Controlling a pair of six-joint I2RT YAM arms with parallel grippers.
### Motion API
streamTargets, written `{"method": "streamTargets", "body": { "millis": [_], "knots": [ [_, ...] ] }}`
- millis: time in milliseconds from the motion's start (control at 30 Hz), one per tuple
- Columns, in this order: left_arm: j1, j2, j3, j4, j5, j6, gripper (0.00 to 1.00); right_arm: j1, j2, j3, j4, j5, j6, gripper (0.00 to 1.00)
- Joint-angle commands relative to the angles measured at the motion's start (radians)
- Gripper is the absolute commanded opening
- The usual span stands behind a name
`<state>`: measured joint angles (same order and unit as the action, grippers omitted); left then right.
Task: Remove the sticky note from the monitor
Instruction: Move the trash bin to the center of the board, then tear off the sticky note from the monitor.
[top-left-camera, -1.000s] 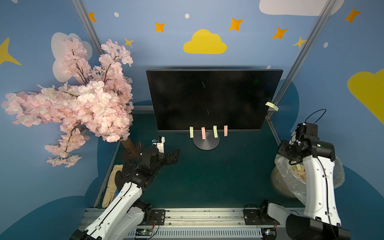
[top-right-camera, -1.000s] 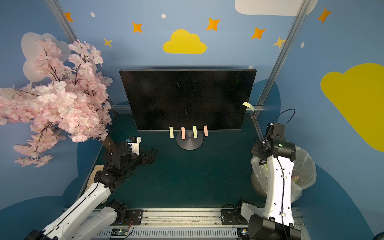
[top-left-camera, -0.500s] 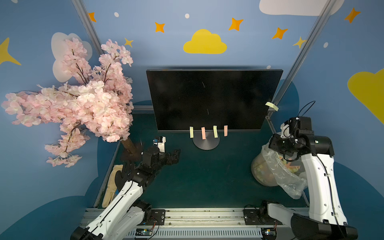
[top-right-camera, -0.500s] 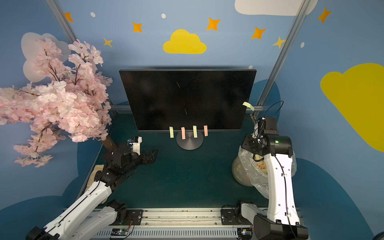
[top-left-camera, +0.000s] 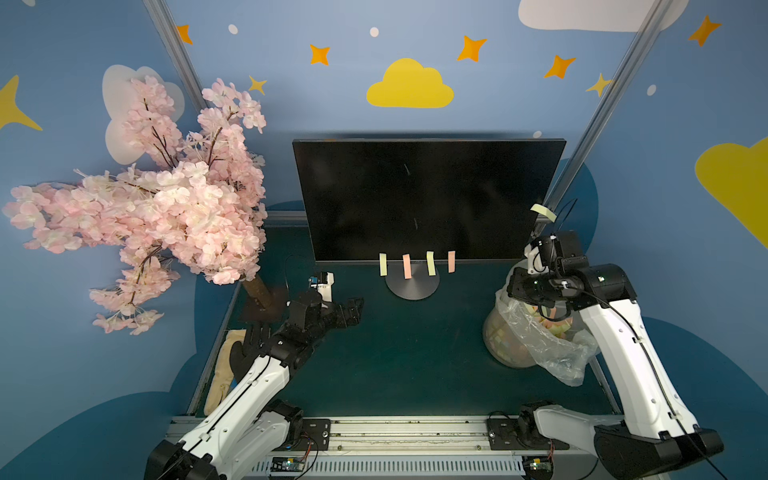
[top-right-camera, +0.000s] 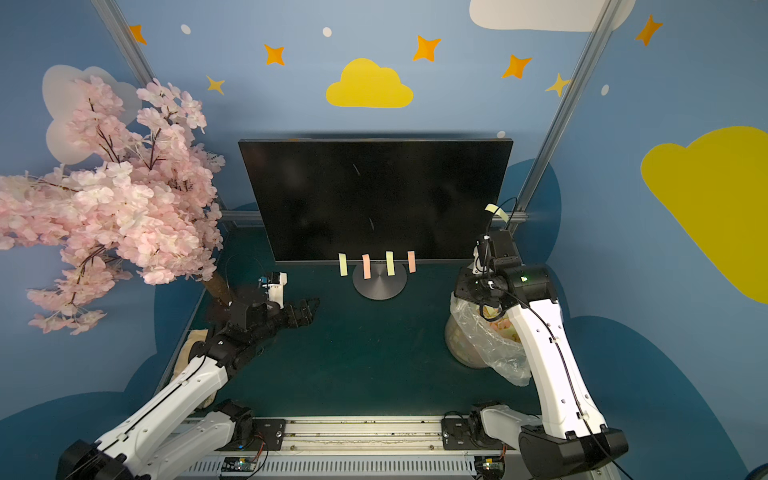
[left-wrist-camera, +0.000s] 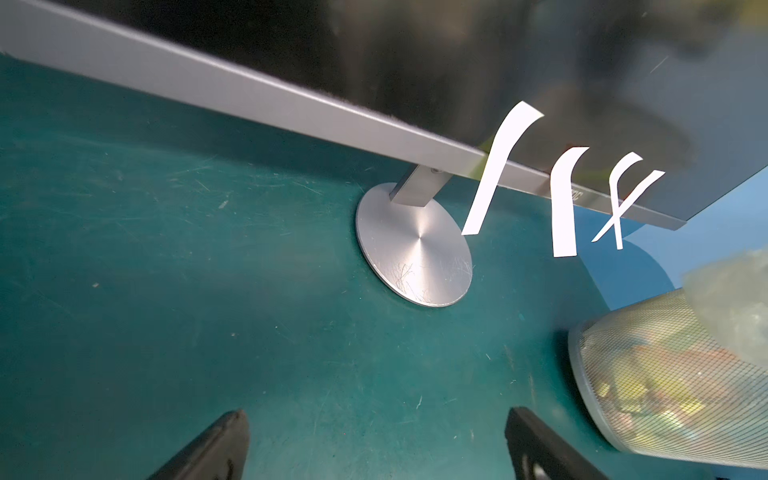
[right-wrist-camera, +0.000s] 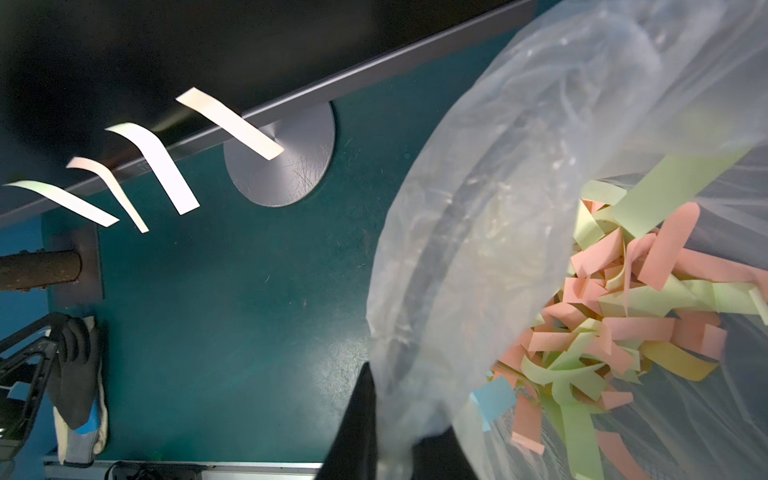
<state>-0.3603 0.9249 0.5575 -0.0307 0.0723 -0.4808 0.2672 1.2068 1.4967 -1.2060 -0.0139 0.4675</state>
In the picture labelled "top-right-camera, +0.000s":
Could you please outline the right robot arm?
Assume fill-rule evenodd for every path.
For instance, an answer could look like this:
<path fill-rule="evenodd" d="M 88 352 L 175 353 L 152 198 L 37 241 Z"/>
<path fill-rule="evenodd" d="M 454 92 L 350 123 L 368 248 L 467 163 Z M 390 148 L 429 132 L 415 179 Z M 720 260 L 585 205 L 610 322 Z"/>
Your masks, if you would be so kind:
<path fill-rule="evenodd" d="M 608 425 L 568 342 L 558 293 L 543 265 L 522 261 L 508 230 L 478 238 L 461 269 L 451 317 L 486 366 L 508 382 L 535 384 L 541 413 L 496 403 L 469 416 L 476 441 L 499 441 L 521 457 L 533 479 L 622 479 L 625 434 Z"/>

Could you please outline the pink sticky note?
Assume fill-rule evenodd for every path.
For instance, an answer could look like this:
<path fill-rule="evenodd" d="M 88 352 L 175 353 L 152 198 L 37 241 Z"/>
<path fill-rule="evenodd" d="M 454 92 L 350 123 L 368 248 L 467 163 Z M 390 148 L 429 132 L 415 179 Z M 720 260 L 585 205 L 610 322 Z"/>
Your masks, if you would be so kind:
<path fill-rule="evenodd" d="M 362 267 L 363 267 L 363 279 L 370 280 L 372 278 L 372 272 L 371 272 L 371 259 L 369 254 L 362 255 Z"/>
<path fill-rule="evenodd" d="M 415 273 L 417 269 L 415 252 L 412 250 L 408 251 L 407 259 L 408 259 L 408 271 L 410 273 Z"/>

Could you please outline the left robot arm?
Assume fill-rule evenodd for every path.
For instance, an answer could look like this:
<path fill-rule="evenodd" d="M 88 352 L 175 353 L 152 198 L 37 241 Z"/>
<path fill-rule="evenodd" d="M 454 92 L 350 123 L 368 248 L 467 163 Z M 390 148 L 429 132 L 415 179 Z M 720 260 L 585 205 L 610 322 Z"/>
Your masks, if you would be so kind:
<path fill-rule="evenodd" d="M 174 479 L 235 438 L 249 444 L 256 437 L 250 411 L 231 401 L 208 413 L 202 425 L 171 434 L 255 357 L 262 342 L 310 325 L 319 304 L 317 298 L 297 305 L 232 303 L 223 326 L 194 347 L 180 375 L 96 441 L 70 445 L 58 461 L 57 478 Z"/>

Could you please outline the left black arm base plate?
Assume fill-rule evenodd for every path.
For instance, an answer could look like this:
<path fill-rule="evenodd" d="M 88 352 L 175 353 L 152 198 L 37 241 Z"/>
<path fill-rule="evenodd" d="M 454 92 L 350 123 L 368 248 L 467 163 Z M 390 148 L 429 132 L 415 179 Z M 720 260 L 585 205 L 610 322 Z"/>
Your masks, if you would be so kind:
<path fill-rule="evenodd" d="M 250 418 L 235 423 L 231 440 L 220 451 L 280 451 L 285 436 L 286 420 L 277 418 Z"/>

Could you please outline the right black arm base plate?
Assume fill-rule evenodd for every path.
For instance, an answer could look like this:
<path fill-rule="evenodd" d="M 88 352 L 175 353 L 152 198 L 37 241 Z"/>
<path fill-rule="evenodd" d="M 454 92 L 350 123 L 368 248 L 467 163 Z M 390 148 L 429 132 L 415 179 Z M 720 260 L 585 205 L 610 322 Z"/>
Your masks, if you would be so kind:
<path fill-rule="evenodd" d="M 461 416 L 446 414 L 440 421 L 441 440 L 445 450 L 519 449 L 520 423 L 504 416 Z"/>

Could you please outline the green sticky note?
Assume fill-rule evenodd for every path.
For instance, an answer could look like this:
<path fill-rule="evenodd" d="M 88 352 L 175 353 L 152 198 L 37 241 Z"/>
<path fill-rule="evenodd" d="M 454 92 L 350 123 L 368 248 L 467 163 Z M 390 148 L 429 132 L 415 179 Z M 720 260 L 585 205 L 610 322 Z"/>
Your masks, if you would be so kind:
<path fill-rule="evenodd" d="M 385 252 L 385 260 L 386 260 L 386 272 L 388 276 L 395 276 L 396 270 L 395 270 L 395 261 L 394 261 L 394 253 L 392 251 L 386 251 Z"/>
<path fill-rule="evenodd" d="M 348 275 L 347 256 L 345 253 L 338 254 L 339 272 L 342 277 Z"/>

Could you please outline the green sticky note monitor edge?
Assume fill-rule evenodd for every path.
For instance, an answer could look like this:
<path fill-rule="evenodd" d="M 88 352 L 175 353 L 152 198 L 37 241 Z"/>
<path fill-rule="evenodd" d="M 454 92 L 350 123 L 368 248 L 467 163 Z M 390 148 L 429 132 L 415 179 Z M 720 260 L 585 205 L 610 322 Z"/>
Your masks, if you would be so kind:
<path fill-rule="evenodd" d="M 509 221 L 509 215 L 503 210 L 501 206 L 489 203 L 486 205 L 485 210 L 504 222 Z"/>

